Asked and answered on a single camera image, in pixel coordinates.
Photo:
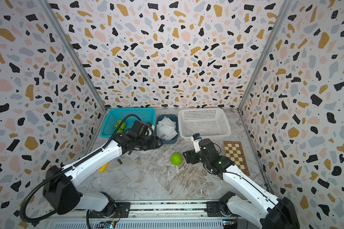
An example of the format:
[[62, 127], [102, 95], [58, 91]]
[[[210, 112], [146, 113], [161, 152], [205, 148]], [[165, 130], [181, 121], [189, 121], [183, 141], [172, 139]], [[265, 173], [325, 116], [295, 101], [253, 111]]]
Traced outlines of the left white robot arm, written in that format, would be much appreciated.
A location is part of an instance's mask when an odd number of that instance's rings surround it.
[[77, 187], [104, 164], [133, 151], [159, 149], [163, 143], [154, 134], [152, 123], [134, 121], [132, 128], [113, 135], [103, 146], [89, 155], [63, 168], [53, 167], [47, 171], [43, 196], [58, 215], [73, 210], [93, 210], [103, 217], [116, 211], [115, 200], [106, 192], [81, 193]]

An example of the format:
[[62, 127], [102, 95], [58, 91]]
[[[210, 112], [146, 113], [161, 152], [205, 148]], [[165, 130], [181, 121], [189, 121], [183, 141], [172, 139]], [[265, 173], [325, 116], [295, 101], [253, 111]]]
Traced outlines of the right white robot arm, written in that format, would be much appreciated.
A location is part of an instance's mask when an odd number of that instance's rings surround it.
[[230, 158], [220, 155], [210, 139], [194, 134], [191, 141], [194, 149], [183, 153], [186, 163], [202, 163], [209, 174], [218, 176], [246, 197], [241, 199], [233, 192], [221, 197], [219, 207], [224, 215], [239, 215], [260, 229], [300, 228], [295, 207], [288, 198], [280, 199], [263, 189]]

